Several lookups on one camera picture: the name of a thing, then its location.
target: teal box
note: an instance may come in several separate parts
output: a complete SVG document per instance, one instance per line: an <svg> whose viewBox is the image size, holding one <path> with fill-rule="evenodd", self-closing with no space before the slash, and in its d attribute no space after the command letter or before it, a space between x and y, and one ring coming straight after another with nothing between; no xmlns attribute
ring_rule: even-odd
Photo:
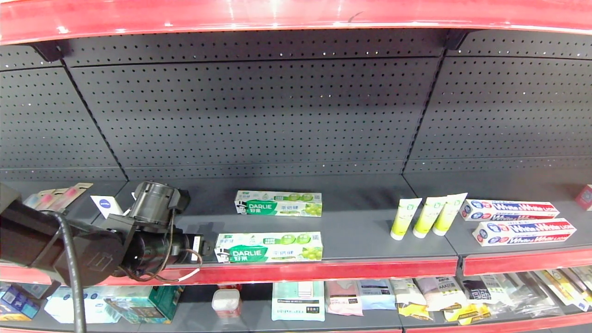
<svg viewBox="0 0 592 333"><path fill-rule="evenodd" d="M105 302L132 324L170 324L184 289L185 286L119 287Z"/></svg>
<svg viewBox="0 0 592 333"><path fill-rule="evenodd" d="M8 283L0 283L0 321L30 321L39 305Z"/></svg>

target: black cable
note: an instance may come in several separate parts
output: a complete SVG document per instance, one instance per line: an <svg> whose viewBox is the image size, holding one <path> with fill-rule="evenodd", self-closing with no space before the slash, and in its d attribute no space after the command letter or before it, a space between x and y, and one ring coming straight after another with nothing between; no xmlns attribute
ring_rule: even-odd
<svg viewBox="0 0 592 333"><path fill-rule="evenodd" d="M60 223L60 229L62 230L64 247L66 248L66 256L68 260L68 271L70 273L72 302L74 303L74 331L76 333L86 333L86 316L84 312L82 284L80 282L80 271L78 270L78 261L76 259L76 251L74 249L74 240L72 239L70 224L68 224L68 221L60 213L48 212L47 214L56 218Z"/></svg>

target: red shelf edge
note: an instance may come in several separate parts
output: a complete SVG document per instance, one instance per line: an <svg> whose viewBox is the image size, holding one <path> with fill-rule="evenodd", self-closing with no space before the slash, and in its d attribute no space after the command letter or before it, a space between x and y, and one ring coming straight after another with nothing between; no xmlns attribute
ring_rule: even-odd
<svg viewBox="0 0 592 333"><path fill-rule="evenodd" d="M194 31L476 28L592 34L592 2L540 0L0 1L0 44Z"/></svg>
<svg viewBox="0 0 592 333"><path fill-rule="evenodd" d="M458 257L433 257L380 261L318 261L290 264L208 264L196 275L174 284L232 284L274 281L310 281L362 278L406 278L428 276L454 276ZM194 268L173 267L160 275L180 278ZM43 272L15 265L0 265L0 280L16 283L49 284ZM99 285L161 285L156 280L139 283L127 277L109 277Z"/></svg>
<svg viewBox="0 0 592 333"><path fill-rule="evenodd" d="M592 246L468 255L463 261L463 273L474 276L585 265L592 265Z"/></svg>
<svg viewBox="0 0 592 333"><path fill-rule="evenodd" d="M405 333L517 333L592 323L592 312L467 326L406 328Z"/></svg>

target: green toothpaste box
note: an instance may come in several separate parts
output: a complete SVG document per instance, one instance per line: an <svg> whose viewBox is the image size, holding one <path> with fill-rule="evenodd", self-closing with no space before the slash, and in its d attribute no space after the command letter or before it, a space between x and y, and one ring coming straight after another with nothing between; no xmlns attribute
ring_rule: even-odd
<svg viewBox="0 0 592 333"><path fill-rule="evenodd" d="M320 193L238 191L234 199L238 214L320 217Z"/></svg>
<svg viewBox="0 0 592 333"><path fill-rule="evenodd" d="M320 261L320 232L221 233L214 249L218 262Z"/></svg>

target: toothpaste tube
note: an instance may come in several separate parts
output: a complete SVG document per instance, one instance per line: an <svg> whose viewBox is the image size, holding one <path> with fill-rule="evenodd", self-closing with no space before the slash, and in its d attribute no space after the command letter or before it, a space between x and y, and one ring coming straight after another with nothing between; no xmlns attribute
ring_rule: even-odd
<svg viewBox="0 0 592 333"><path fill-rule="evenodd" d="M550 202L467 199L461 216L465 221L520 221L553 219L559 210Z"/></svg>
<svg viewBox="0 0 592 333"><path fill-rule="evenodd" d="M566 219L481 222L473 236L481 246L563 242L576 228Z"/></svg>

